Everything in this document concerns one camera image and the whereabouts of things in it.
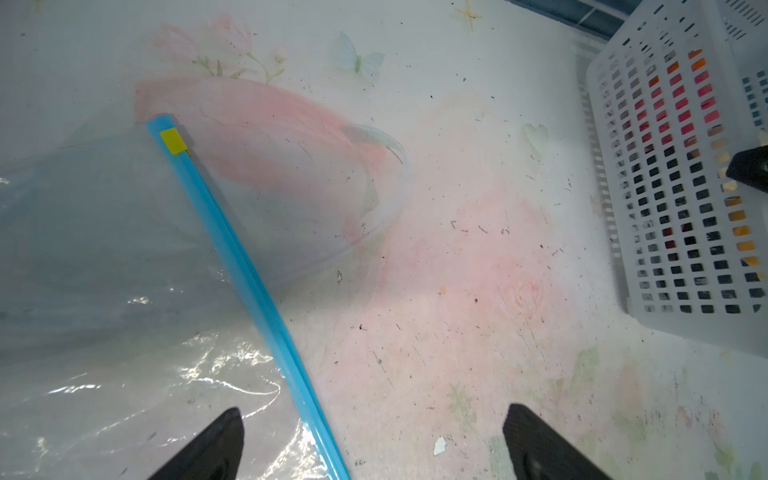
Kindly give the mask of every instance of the yellow star mark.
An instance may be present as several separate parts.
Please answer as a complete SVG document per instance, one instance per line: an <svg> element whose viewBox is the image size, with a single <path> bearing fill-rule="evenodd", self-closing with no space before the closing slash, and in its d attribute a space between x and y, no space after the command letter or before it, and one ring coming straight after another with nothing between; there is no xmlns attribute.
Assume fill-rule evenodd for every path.
<svg viewBox="0 0 768 480"><path fill-rule="evenodd" d="M477 19L477 18L482 18L482 16L480 16L480 15L478 15L478 14L476 14L476 13L474 13L472 11L472 6L469 4L469 0L465 0L465 1L467 2L467 8L464 9L464 10L460 10L460 9L457 8L456 11L458 13L464 15L467 18L467 20L469 20L469 29L470 30L475 30L475 24L472 23L472 22L475 19Z"/></svg>

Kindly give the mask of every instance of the transparent plastic bag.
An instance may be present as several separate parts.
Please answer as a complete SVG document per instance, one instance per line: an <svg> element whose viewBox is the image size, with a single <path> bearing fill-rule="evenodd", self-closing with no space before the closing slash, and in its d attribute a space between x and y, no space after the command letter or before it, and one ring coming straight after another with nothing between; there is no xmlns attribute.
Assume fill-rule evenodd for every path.
<svg viewBox="0 0 768 480"><path fill-rule="evenodd" d="M0 168L0 265L0 475L148 478L238 406L238 478L325 476L144 126Z"/></svg>

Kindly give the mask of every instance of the basket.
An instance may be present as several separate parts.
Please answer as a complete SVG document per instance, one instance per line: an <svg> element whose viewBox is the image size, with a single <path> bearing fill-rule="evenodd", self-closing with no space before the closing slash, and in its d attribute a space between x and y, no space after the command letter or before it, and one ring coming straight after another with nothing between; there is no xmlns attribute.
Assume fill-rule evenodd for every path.
<svg viewBox="0 0 768 480"><path fill-rule="evenodd" d="M629 313L761 356L768 195L725 172L768 123L766 17L768 2L644 0L587 71Z"/></svg>

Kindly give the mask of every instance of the printed flower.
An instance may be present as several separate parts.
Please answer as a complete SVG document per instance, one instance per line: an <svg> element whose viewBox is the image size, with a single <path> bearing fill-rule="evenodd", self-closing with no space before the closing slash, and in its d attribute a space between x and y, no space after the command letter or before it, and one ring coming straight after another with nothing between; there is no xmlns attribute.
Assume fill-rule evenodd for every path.
<svg viewBox="0 0 768 480"><path fill-rule="evenodd" d="M288 51L282 45L279 47L275 47L274 55L275 55L275 60L277 60L277 63L283 63L285 60L288 59Z"/></svg>
<svg viewBox="0 0 768 480"><path fill-rule="evenodd" d="M180 60L194 61L200 56L192 37L171 25L163 25L154 34L154 46Z"/></svg>
<svg viewBox="0 0 768 480"><path fill-rule="evenodd" d="M210 27L214 30L216 38L225 45L229 45L237 54L244 55L250 52L252 48L250 42L250 31L239 30L235 26L232 15L223 13L210 21Z"/></svg>

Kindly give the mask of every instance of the blue zipper strip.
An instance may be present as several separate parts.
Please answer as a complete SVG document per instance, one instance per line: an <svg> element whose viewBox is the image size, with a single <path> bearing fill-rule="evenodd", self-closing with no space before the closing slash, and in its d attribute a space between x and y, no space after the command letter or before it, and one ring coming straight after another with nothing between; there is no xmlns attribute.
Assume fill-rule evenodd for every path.
<svg viewBox="0 0 768 480"><path fill-rule="evenodd" d="M339 447L333 439L323 409L320 408L310 378L301 363L301 357L243 244L240 243L227 217L211 195L189 154L183 151L173 155L160 136L160 132L174 127L176 125L170 115L147 122L147 128L152 137L170 161L187 195L192 200L197 214L208 230L240 298L246 304L253 322L272 351L275 363L285 375L299 415L315 439L315 449L326 467L327 475L333 480L349 480L349 472L344 465Z"/></svg>

